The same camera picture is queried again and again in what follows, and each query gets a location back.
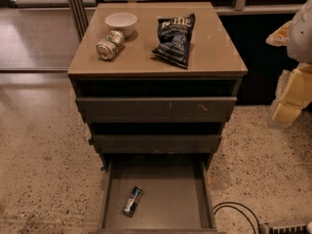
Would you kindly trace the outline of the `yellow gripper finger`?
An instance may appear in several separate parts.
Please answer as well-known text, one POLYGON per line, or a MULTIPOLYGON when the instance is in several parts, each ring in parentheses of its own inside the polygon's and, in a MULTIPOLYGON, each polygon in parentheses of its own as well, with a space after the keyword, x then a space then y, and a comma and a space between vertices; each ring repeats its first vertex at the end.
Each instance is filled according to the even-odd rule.
POLYGON ((273 112, 272 120, 282 125, 290 125, 300 113, 299 109, 291 105, 279 103, 273 112))
POLYGON ((271 33, 265 40, 268 45, 282 47, 288 44, 291 21, 285 22, 282 26, 271 33))

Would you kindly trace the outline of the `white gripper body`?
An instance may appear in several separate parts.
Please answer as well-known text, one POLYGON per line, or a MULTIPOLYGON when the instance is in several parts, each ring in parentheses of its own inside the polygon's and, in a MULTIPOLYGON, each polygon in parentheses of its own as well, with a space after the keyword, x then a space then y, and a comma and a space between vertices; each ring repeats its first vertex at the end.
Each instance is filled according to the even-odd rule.
POLYGON ((301 62, 291 72, 282 103, 302 110, 312 101, 312 64, 301 62))

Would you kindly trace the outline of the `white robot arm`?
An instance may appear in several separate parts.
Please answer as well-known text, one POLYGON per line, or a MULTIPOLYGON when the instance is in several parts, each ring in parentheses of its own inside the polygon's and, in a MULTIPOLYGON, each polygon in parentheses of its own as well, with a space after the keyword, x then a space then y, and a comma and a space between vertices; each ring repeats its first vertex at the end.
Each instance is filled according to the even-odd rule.
POLYGON ((271 33, 266 43, 285 46, 288 57, 298 62, 293 71, 282 71, 270 107, 269 124, 284 128, 312 102, 312 0, 307 0, 292 20, 271 33))

